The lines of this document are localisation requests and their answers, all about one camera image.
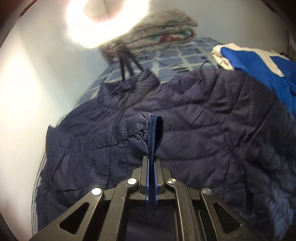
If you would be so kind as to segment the blue white garment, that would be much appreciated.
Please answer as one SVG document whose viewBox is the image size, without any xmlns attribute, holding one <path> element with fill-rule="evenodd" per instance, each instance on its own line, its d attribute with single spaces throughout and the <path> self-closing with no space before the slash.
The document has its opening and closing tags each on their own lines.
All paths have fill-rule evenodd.
<svg viewBox="0 0 296 241">
<path fill-rule="evenodd" d="M 240 47 L 234 43 L 216 45 L 211 51 L 225 70 L 240 70 L 259 80 L 295 114 L 295 62 L 274 51 Z"/>
</svg>

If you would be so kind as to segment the floral folded blanket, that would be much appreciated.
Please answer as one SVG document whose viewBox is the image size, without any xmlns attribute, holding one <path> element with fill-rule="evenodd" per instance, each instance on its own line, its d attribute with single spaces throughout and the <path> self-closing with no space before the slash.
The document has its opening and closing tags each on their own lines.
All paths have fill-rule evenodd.
<svg viewBox="0 0 296 241">
<path fill-rule="evenodd" d="M 102 49 L 115 56 L 123 48 L 137 55 L 177 46 L 194 40 L 197 26 L 194 18 L 179 9 L 159 11 L 144 17 L 127 33 L 105 43 Z"/>
</svg>

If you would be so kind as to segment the blue striped bed sheet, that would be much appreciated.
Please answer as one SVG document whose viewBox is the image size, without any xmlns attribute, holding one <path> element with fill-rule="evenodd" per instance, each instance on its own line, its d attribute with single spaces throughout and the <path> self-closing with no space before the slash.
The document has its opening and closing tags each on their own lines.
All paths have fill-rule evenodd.
<svg viewBox="0 0 296 241">
<path fill-rule="evenodd" d="M 158 77 L 160 83 L 166 83 L 199 68 L 217 69 L 218 64 L 213 59 L 211 51 L 218 43 L 212 38 L 197 37 L 186 44 L 150 50 L 135 57 L 144 69 L 150 69 Z M 119 61 L 116 60 L 90 85 L 75 104 L 74 109 L 95 99 L 103 83 L 120 80 L 122 80 L 121 69 Z"/>
</svg>

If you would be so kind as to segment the black tripod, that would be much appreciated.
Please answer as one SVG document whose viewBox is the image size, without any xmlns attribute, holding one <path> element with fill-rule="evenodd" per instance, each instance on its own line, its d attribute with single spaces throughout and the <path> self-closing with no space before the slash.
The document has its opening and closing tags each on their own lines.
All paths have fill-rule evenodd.
<svg viewBox="0 0 296 241">
<path fill-rule="evenodd" d="M 132 54 L 132 52 L 123 43 L 114 43 L 113 47 L 117 51 L 119 58 L 122 81 L 125 81 L 125 69 L 128 70 L 130 76 L 135 75 L 132 68 L 132 62 L 135 63 L 140 71 L 144 71 L 143 67 L 140 65 L 134 54 Z"/>
</svg>

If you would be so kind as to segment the navy quilted puffer jacket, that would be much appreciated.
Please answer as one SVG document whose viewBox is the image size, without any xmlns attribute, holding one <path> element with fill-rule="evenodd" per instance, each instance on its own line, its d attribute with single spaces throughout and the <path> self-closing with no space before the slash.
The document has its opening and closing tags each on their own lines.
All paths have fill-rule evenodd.
<svg viewBox="0 0 296 241">
<path fill-rule="evenodd" d="M 166 83 L 149 71 L 103 83 L 46 136 L 37 190 L 41 230 L 95 187 L 128 179 L 149 154 L 161 116 L 161 165 L 190 188 L 211 188 L 268 240 L 295 217 L 295 118 L 240 71 L 200 69 Z"/>
</svg>

